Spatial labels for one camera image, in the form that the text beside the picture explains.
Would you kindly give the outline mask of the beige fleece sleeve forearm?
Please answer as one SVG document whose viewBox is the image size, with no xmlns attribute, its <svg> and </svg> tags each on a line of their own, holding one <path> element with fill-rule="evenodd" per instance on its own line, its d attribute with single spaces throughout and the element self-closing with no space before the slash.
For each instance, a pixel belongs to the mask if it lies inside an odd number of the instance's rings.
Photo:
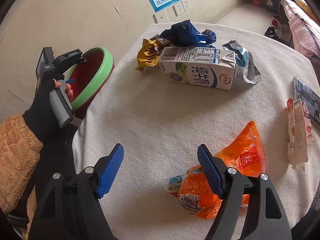
<svg viewBox="0 0 320 240">
<path fill-rule="evenodd" d="M 1 124 L 1 210 L 5 214 L 14 210 L 23 196 L 42 147 L 21 114 Z"/>
</svg>

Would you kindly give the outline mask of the left hand in black glove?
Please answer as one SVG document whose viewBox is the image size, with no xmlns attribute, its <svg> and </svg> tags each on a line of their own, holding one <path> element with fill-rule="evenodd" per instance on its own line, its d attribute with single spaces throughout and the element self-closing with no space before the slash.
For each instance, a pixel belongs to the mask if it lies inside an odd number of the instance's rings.
<svg viewBox="0 0 320 240">
<path fill-rule="evenodd" d="M 44 82 L 38 89 L 31 107 L 23 114 L 25 124 L 41 142 L 59 128 L 50 106 L 49 94 L 61 85 L 62 83 L 55 79 Z"/>
</svg>

